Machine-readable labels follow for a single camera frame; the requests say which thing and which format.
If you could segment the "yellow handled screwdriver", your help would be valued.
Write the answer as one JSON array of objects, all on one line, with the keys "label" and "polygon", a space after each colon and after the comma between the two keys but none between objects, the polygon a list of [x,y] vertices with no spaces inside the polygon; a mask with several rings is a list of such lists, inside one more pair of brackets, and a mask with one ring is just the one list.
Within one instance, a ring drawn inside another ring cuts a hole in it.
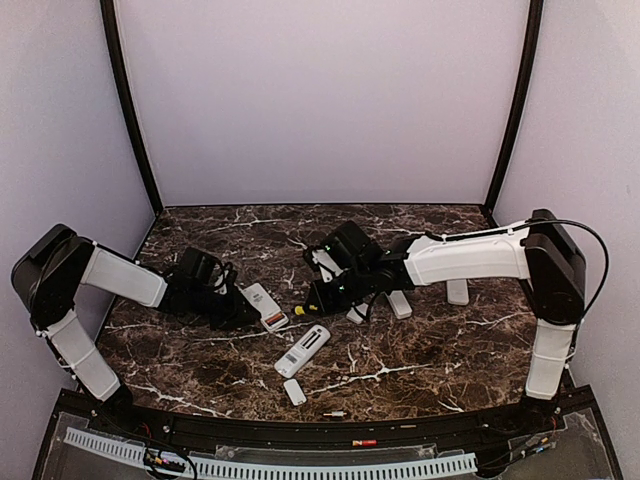
[{"label": "yellow handled screwdriver", "polygon": [[293,313],[296,316],[304,316],[304,315],[307,315],[307,316],[319,316],[319,315],[322,314],[322,310],[318,306],[313,305],[313,304],[310,304],[310,305],[298,305],[298,306],[294,307]]}]

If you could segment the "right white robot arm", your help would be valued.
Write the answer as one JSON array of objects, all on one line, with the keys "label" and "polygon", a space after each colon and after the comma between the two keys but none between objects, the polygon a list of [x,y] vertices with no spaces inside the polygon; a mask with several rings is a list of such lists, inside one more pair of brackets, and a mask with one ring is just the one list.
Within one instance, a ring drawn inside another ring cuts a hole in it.
[{"label": "right white robot arm", "polygon": [[586,259],[566,231],[568,224],[538,209],[508,226],[454,235],[424,232],[384,248],[347,221],[304,251],[309,267],[327,275],[312,282],[301,310],[333,315],[381,293],[439,282],[518,280],[527,287],[537,327],[525,384],[528,397],[511,410],[510,424],[530,434],[549,416],[546,400],[557,393],[591,307],[585,299]]}]

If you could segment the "wide white remote control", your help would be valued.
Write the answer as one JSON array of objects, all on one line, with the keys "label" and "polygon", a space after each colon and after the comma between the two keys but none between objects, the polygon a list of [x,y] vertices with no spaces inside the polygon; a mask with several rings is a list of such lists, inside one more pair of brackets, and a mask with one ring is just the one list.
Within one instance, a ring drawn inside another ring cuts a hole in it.
[{"label": "wide white remote control", "polygon": [[265,326],[263,324],[263,321],[266,318],[274,314],[277,314],[279,312],[284,313],[284,311],[280,308],[277,302],[272,298],[272,296],[264,289],[264,287],[260,283],[254,283],[242,289],[241,293],[251,302],[251,304],[256,309],[260,311],[261,313],[260,322],[264,328]]}]

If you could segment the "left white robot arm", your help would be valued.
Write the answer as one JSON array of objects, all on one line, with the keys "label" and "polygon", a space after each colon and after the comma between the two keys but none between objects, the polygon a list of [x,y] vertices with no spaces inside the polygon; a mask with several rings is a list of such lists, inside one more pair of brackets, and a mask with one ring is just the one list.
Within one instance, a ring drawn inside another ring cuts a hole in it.
[{"label": "left white robot arm", "polygon": [[65,224],[52,226],[13,266],[11,284],[34,332],[83,390],[104,404],[101,417],[120,436],[141,427],[132,394],[79,318],[77,299],[91,287],[173,316],[204,317],[213,330],[257,323],[261,315],[236,284],[230,262],[194,247],[160,272]]}]

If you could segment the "white remote with battery bay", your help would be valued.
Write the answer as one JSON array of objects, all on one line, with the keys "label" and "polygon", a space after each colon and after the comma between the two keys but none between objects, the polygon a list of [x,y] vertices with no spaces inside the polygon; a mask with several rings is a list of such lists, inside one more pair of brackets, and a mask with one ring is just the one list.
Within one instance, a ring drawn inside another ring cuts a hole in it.
[{"label": "white remote with battery bay", "polygon": [[275,364],[277,373],[291,379],[331,338],[323,326],[313,325]]}]

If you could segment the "white wide remote battery cover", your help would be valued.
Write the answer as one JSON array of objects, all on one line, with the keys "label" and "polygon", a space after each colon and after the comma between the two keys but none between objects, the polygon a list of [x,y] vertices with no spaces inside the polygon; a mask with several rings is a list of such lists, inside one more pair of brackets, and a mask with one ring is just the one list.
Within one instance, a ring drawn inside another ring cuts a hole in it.
[{"label": "white wide remote battery cover", "polygon": [[347,313],[346,318],[359,325],[363,323],[366,318],[366,309],[367,307],[364,307],[364,310],[361,310],[358,306],[352,307]]}]

